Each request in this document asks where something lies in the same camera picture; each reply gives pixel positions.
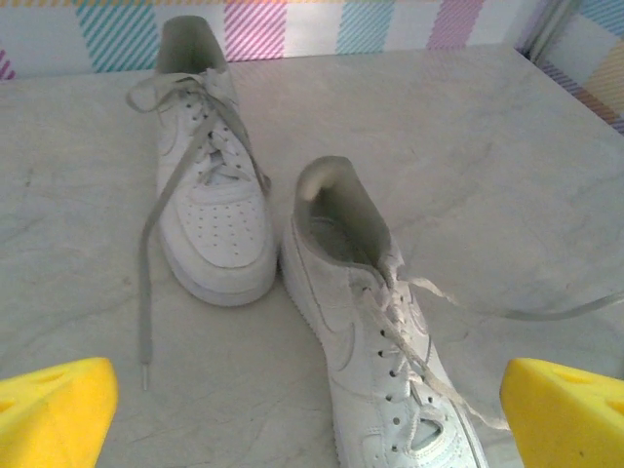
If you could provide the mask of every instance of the striped wall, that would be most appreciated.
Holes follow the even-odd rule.
[[[151,68],[179,15],[206,18],[237,61],[513,43],[535,2],[0,0],[0,79]]]
[[[542,69],[624,135],[624,0],[583,0]]]

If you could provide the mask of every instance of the perforated toe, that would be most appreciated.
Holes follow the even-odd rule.
[[[260,256],[266,232],[261,196],[219,205],[185,199],[177,211],[189,242],[214,266],[239,268]]]

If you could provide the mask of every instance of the yellow object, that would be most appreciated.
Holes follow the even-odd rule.
[[[117,407],[107,359],[0,381],[0,468],[92,468]]]
[[[500,400],[526,468],[624,467],[624,381],[515,359]]]

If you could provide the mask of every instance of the marble surface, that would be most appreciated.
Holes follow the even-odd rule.
[[[352,158],[409,270],[470,311],[419,301],[457,389],[500,414],[509,359],[624,376],[624,306],[556,323],[619,291],[624,138],[511,49],[302,58],[233,66],[272,176],[276,230],[298,172]],[[236,310],[201,303],[152,247],[155,361],[140,390],[137,266],[155,195],[153,116],[124,93],[142,72],[0,86],[0,378],[88,356],[120,402],[99,468],[336,467],[321,348],[281,282]],[[522,463],[478,425],[492,467]]]

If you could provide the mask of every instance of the shoe upper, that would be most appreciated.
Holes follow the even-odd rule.
[[[215,100],[210,99],[217,96],[238,112],[227,63],[203,19],[180,17],[165,24],[156,73],[189,73],[202,79],[199,83],[188,80],[186,90],[177,91],[158,109],[159,193],[201,123],[211,112],[219,114],[165,209],[162,235],[172,249],[180,244],[180,237],[192,247],[180,249],[181,255],[198,255],[217,268],[248,267],[261,258],[264,250],[274,250],[272,228],[262,175],[256,170],[250,148],[242,141],[247,133],[242,126],[230,128],[238,119],[226,123],[221,115],[223,109],[215,109]],[[208,91],[209,98],[197,93],[201,88]],[[157,95],[166,92],[167,86],[156,91]],[[204,276],[188,273],[197,281]]]
[[[312,291],[343,464],[486,467],[470,421],[445,395],[454,391],[409,285],[398,280],[401,253],[348,160],[322,158],[303,172],[289,229],[284,248],[296,252],[292,280]]]
[[[150,103],[138,104],[148,91]],[[138,250],[139,355],[143,388],[152,359],[147,246],[158,223],[165,256],[193,294],[241,305],[268,291],[277,253],[264,199],[269,179],[252,154],[225,57],[200,17],[165,22],[154,76],[126,101],[158,114],[158,198]]]

